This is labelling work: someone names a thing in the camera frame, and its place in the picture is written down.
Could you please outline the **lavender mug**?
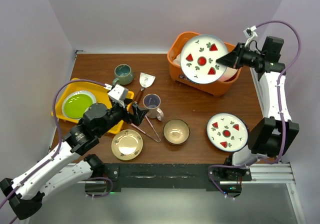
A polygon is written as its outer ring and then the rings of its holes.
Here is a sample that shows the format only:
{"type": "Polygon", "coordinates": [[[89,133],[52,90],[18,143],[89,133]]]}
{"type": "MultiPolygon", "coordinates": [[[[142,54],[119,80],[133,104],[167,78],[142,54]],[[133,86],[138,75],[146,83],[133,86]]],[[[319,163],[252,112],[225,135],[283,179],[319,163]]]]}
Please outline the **lavender mug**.
{"type": "Polygon", "coordinates": [[[148,109],[147,117],[150,119],[164,119],[164,113],[160,109],[161,99],[156,94],[148,94],[143,98],[143,105],[148,109]]]}

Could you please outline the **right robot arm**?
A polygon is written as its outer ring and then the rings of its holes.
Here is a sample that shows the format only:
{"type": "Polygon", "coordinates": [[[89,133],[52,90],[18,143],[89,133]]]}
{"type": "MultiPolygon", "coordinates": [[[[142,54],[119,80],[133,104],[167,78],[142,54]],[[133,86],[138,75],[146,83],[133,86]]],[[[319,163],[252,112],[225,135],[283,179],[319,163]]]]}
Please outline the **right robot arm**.
{"type": "Polygon", "coordinates": [[[282,38],[268,36],[261,51],[238,43],[230,53],[217,59],[218,64],[226,67],[253,68],[262,90],[263,118],[250,131],[247,145],[226,158],[222,173],[227,180],[235,180],[241,174],[240,169],[247,169],[260,159],[273,158],[277,163],[300,130],[286,103],[286,66],[279,62],[283,44],[282,38]]]}

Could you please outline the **watermelon pattern plate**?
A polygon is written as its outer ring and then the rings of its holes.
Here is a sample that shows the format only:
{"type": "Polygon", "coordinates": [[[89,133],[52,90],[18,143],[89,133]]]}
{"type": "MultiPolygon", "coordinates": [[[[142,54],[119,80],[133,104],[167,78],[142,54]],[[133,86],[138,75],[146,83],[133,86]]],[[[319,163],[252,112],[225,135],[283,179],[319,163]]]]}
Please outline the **watermelon pattern plate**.
{"type": "Polygon", "coordinates": [[[201,34],[191,38],[180,53],[183,74],[197,84],[210,84],[223,76],[227,67],[217,59],[228,54],[224,42],[213,35],[201,34]]]}
{"type": "Polygon", "coordinates": [[[247,145],[249,129],[237,116],[229,113],[213,115],[206,126],[210,142],[219,150],[237,152],[247,145]]]}

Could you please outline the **green ceramic mug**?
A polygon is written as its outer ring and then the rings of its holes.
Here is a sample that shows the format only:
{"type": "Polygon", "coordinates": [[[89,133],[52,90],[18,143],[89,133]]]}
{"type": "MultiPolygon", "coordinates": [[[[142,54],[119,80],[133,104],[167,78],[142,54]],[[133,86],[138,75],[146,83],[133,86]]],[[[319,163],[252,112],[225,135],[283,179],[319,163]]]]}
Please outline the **green ceramic mug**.
{"type": "Polygon", "coordinates": [[[120,64],[115,68],[113,85],[128,85],[134,80],[134,73],[127,64],[120,64]]]}

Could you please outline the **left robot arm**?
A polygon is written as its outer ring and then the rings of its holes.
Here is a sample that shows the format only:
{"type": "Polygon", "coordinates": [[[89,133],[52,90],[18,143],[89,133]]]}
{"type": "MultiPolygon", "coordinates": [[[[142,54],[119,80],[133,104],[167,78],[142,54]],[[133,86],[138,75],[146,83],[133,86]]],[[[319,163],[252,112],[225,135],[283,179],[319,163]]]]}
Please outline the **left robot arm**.
{"type": "Polygon", "coordinates": [[[118,103],[111,109],[102,103],[91,105],[48,155],[19,177],[1,180],[0,189],[5,196],[1,205],[9,203],[19,220],[35,214],[42,207],[45,194],[40,189],[47,181],[97,145],[100,137],[120,121],[138,126],[148,113],[137,104],[132,105],[132,110],[130,113],[118,103]]]}

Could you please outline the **cream and pink branch plate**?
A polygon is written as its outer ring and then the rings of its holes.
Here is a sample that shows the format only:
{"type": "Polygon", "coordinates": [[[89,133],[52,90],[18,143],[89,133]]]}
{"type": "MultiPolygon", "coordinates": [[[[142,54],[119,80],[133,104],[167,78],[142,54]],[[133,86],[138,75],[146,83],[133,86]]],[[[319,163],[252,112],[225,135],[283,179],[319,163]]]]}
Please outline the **cream and pink branch plate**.
{"type": "Polygon", "coordinates": [[[237,72],[238,72],[238,69],[227,67],[224,74],[218,79],[218,81],[225,82],[231,79],[234,75],[236,75],[237,72]]]}

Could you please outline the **white divided plate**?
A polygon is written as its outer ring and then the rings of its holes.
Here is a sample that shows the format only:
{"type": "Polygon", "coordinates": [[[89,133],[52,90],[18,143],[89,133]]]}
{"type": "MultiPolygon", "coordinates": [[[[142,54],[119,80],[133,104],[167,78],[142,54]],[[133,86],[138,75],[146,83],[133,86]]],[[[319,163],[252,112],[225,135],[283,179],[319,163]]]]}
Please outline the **white divided plate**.
{"type": "Polygon", "coordinates": [[[180,54],[178,54],[176,56],[176,58],[173,60],[173,64],[175,64],[176,66],[180,67],[181,66],[180,63],[181,63],[181,56],[180,56],[180,54]]]}

